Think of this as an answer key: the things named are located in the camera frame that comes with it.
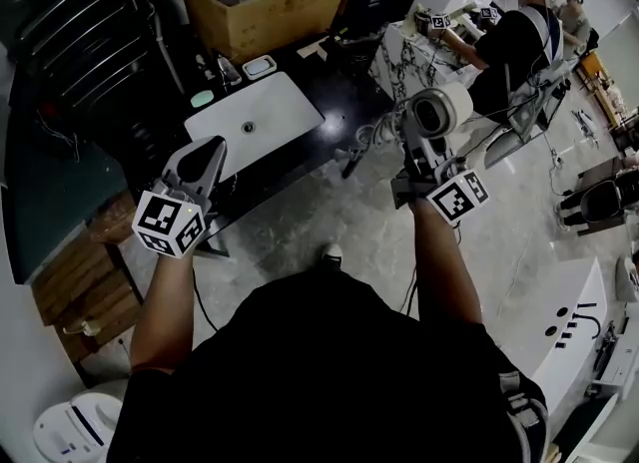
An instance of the shoe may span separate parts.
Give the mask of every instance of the shoe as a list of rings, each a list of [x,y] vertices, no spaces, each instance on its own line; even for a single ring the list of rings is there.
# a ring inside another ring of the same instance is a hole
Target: shoe
[[[570,231],[570,227],[563,222],[563,217],[561,216],[561,203],[555,205],[555,221],[562,231]]]
[[[343,254],[338,244],[327,244],[321,251],[320,266],[325,266],[334,271],[340,271],[342,256]]]

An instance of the black t-shirt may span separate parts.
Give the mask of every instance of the black t-shirt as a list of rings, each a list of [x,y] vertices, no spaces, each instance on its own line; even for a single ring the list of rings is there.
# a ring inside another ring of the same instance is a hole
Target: black t-shirt
[[[560,41],[560,26],[550,9],[530,4],[541,14],[550,28],[552,52],[556,53]],[[475,43],[477,55],[488,66],[468,89],[474,111],[487,116],[508,108],[504,64],[510,70],[510,90],[517,90],[531,72],[536,73],[549,66],[543,52],[545,42],[530,19],[519,11],[509,11],[495,28]],[[507,124],[506,113],[500,112],[489,119]]]
[[[108,461],[513,463],[504,370],[483,325],[419,322],[345,273],[302,273],[255,290],[172,375],[135,373]]]

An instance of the grey tiled floor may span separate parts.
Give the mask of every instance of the grey tiled floor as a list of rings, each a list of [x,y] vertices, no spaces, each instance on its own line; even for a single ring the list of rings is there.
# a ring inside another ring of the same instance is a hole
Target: grey tiled floor
[[[569,113],[576,108],[586,110],[600,125],[599,149],[583,142]],[[572,188],[579,172],[615,156],[603,121],[591,100],[573,88],[547,134],[565,161],[563,170],[553,175],[556,191]],[[458,140],[455,137],[453,143],[460,144]],[[213,322],[227,323],[255,287],[311,265],[328,241],[342,247],[345,271],[372,285],[389,306],[399,309],[414,267],[412,217],[408,208],[394,209],[389,188],[401,163],[398,148],[390,146],[366,155],[353,176],[343,181],[343,164],[331,161],[224,230],[221,238],[232,257],[196,257],[195,262],[198,286]],[[548,148],[539,138],[491,170],[479,169],[491,201],[461,226],[461,250],[480,295],[484,321],[498,341],[507,337],[504,319],[516,317],[523,308],[537,273],[562,260],[598,256],[611,316],[621,311],[613,301],[614,263],[629,251],[627,231],[617,228],[581,238],[561,232],[553,216],[558,197],[551,192],[550,168]],[[122,252],[146,293],[155,256],[134,238],[123,244]],[[130,335],[124,335],[126,344]],[[195,344],[211,335],[196,306]],[[110,346],[116,347],[87,359],[89,372],[107,378],[127,371],[122,346],[117,342]],[[588,376],[586,365],[554,415],[555,429],[579,401]]]

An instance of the fiducial marker cube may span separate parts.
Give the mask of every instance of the fiducial marker cube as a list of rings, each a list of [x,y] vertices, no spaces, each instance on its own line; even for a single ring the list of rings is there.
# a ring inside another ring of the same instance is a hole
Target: fiducial marker cube
[[[133,231],[146,248],[180,258],[204,230],[204,217],[198,205],[152,192],[142,193]]]

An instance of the white sink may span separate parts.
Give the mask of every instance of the white sink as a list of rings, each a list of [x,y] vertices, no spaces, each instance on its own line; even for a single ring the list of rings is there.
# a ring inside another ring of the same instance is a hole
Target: white sink
[[[279,71],[199,112],[185,126],[193,140],[226,139],[223,181],[321,123],[320,112]]]

